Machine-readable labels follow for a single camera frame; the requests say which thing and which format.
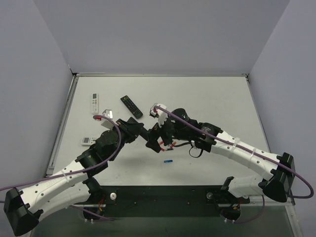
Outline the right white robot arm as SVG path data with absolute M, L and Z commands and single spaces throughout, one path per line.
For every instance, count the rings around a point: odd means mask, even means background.
M 227 157 L 254 171 L 254 176 L 228 177 L 223 189 L 236 198 L 265 195 L 277 202 L 286 202 L 294 180 L 294 158 L 288 153 L 277 155 L 248 145 L 207 122 L 189 118 L 183 108 L 167 112 L 162 104 L 150 109 L 158 122 L 149 130 L 146 147 L 160 152 L 160 143 L 173 146 L 174 140 L 190 144 L 201 152 Z

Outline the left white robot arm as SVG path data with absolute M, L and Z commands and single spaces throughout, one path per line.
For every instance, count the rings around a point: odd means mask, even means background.
M 54 175 L 11 188 L 3 210 L 16 237 L 34 229 L 41 219 L 66 206 L 96 203 L 101 190 L 93 178 L 108 167 L 127 143 L 139 136 L 148 139 L 144 124 L 133 118 L 109 121 L 110 125 L 93 145 Z

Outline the black TV remote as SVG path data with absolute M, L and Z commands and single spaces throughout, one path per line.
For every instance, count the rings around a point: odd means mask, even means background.
M 132 115 L 136 119 L 140 119 L 143 117 L 143 113 L 140 111 L 140 109 L 134 104 L 134 102 L 127 96 L 123 96 L 120 99 L 123 104 L 126 106 L 126 108 L 132 113 Z

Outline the white remote lying sideways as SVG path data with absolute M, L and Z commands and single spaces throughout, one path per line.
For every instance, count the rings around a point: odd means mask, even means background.
M 95 144 L 97 138 L 96 137 L 83 137 L 81 141 L 82 146 L 91 146 Z

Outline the white air conditioner remote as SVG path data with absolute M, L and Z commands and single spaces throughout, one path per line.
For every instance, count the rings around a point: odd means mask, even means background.
M 99 113 L 99 94 L 93 93 L 91 95 L 91 103 L 90 103 L 91 113 L 93 115 L 97 115 Z

